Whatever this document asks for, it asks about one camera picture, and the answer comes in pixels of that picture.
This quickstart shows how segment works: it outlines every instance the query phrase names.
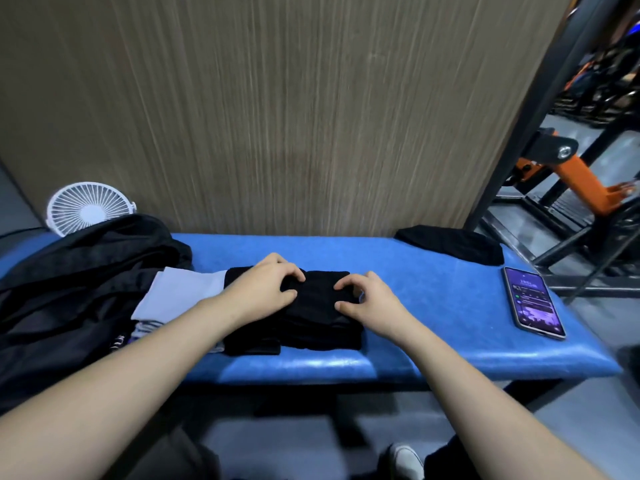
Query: phone screen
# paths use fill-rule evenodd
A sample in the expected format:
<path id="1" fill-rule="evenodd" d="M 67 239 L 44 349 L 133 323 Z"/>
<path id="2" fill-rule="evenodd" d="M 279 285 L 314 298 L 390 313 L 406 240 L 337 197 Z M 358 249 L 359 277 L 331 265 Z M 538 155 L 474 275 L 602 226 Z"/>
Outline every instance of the phone screen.
<path id="1" fill-rule="evenodd" d="M 540 275 L 510 267 L 505 267 L 504 271 L 518 322 L 564 337 L 564 328 Z"/>

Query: smartphone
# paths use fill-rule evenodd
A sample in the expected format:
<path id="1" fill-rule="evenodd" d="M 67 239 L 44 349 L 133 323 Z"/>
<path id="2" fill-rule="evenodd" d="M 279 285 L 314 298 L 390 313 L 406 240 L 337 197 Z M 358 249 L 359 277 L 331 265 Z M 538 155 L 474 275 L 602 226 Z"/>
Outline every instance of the smartphone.
<path id="1" fill-rule="evenodd" d="M 564 340 L 564 327 L 542 276 L 512 267 L 502 268 L 502 274 L 516 326 L 545 337 Z"/>

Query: bare skin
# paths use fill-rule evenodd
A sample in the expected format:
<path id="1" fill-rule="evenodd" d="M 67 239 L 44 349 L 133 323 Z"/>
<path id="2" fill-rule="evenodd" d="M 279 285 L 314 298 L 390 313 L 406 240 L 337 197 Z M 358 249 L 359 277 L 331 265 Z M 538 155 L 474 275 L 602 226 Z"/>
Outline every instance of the bare skin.
<path id="1" fill-rule="evenodd" d="M 0 478 L 100 478 L 217 341 L 295 299 L 280 291 L 287 275 L 305 279 L 271 254 L 220 295 L 5 414 Z M 336 288 L 348 284 L 364 290 L 364 302 L 336 307 L 413 359 L 482 478 L 605 478 L 412 317 L 377 275 L 351 274 Z"/>

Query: black jacket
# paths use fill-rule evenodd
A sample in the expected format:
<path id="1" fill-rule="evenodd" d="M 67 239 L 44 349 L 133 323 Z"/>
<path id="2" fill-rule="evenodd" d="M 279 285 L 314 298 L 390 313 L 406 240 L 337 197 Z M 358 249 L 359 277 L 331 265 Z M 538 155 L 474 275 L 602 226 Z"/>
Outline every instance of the black jacket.
<path id="1" fill-rule="evenodd" d="M 106 221 L 52 243 L 0 280 L 0 414 L 109 352 L 165 266 L 191 249 L 154 217 Z"/>

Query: blue bench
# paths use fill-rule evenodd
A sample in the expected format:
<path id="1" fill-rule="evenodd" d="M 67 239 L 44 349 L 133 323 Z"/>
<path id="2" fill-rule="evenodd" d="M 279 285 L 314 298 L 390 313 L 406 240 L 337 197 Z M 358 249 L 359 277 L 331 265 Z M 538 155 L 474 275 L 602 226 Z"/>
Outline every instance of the blue bench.
<path id="1" fill-rule="evenodd" d="M 621 372 L 603 344 L 552 293 L 565 341 L 513 324 L 500 267 L 482 266 L 374 237 L 174 234 L 193 250 L 196 271 L 250 266 L 277 252 L 303 269 L 380 275 L 409 311 L 493 380 L 586 379 Z M 0 276 L 57 236 L 45 233 L 0 258 Z M 529 269 L 503 246 L 506 266 Z M 283 347 L 278 356 L 206 355 L 187 383 L 216 385 L 424 384 L 407 355 L 366 331 L 361 351 Z"/>

